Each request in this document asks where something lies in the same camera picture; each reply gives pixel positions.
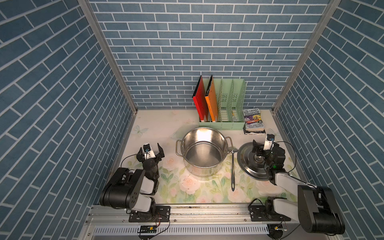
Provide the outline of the stainless steel pot lid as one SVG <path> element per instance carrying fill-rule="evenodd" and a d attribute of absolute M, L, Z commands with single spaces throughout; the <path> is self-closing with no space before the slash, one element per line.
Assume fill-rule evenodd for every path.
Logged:
<path fill-rule="evenodd" d="M 251 178 L 258 181 L 270 181 L 271 171 L 267 169 L 267 165 L 263 156 L 256 156 L 252 153 L 253 142 L 246 143 L 238 150 L 238 163 L 241 169 Z"/>

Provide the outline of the long steel ladle spoon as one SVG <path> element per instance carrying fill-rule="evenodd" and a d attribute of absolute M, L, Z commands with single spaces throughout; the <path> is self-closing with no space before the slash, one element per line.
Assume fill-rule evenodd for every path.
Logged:
<path fill-rule="evenodd" d="M 231 164 L 231 190 L 235 191 L 236 188 L 236 179 L 235 179 L 235 153 L 238 151 L 236 147 L 232 147 L 232 164 Z"/>

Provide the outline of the stainless steel stock pot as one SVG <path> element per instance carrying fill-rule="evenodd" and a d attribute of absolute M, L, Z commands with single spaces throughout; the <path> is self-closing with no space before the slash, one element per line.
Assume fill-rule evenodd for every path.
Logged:
<path fill-rule="evenodd" d="M 231 137 L 218 130 L 198 127 L 176 141 L 176 155 L 183 158 L 187 170 L 199 178 L 217 174 L 227 155 L 233 152 Z"/>

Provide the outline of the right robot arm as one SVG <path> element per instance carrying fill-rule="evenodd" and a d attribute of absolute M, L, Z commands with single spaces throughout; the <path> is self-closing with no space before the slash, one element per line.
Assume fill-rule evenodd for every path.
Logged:
<path fill-rule="evenodd" d="M 249 205 L 251 214 L 260 212 L 269 221 L 298 221 L 307 233 L 342 235 L 346 225 L 333 191 L 328 187 L 304 182 L 284 168 L 285 150 L 277 142 L 264 146 L 252 143 L 252 153 L 264 160 L 269 181 L 293 194 L 296 202 L 283 197 L 268 197 L 263 207 Z"/>

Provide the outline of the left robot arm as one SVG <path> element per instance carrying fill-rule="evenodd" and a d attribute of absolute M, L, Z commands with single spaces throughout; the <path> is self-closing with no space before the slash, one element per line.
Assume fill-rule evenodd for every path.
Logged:
<path fill-rule="evenodd" d="M 158 163 L 165 157 L 163 148 L 158 145 L 155 153 L 150 144 L 143 145 L 135 157 L 142 169 L 118 168 L 103 188 L 99 203 L 113 209 L 125 209 L 134 214 L 152 218 L 156 215 L 153 198 L 159 186 Z"/>

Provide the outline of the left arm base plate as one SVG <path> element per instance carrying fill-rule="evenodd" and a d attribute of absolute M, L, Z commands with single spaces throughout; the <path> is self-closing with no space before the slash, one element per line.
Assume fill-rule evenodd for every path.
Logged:
<path fill-rule="evenodd" d="M 129 214 L 130 223 L 151 223 L 159 222 L 166 217 L 169 217 L 171 213 L 170 206 L 158 206 L 154 205 L 150 207 L 148 212 L 131 211 Z"/>

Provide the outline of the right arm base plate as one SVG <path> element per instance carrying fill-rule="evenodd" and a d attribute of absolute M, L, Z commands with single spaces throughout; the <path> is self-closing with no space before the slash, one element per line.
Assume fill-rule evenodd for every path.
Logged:
<path fill-rule="evenodd" d="M 280 215 L 274 210 L 267 210 L 262 205 L 252 205 L 248 207 L 252 222 L 290 222 L 291 218 Z"/>

